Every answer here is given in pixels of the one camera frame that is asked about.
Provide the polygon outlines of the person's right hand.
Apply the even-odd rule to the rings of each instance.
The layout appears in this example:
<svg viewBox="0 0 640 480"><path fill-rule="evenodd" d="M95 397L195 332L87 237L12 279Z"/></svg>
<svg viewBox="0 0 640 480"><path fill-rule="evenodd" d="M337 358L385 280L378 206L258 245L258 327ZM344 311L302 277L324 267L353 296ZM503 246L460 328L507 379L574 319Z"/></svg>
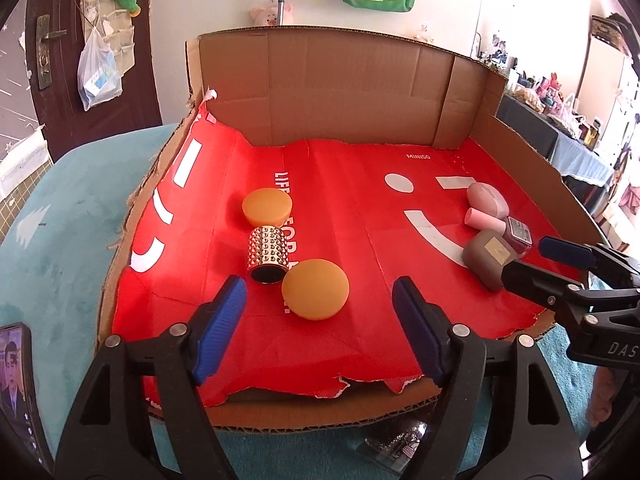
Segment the person's right hand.
<svg viewBox="0 0 640 480"><path fill-rule="evenodd" d="M593 377L592 393L587 410L591 427L605 422L612 413L612 402L617 393L616 378L612 370L598 367Z"/></svg>

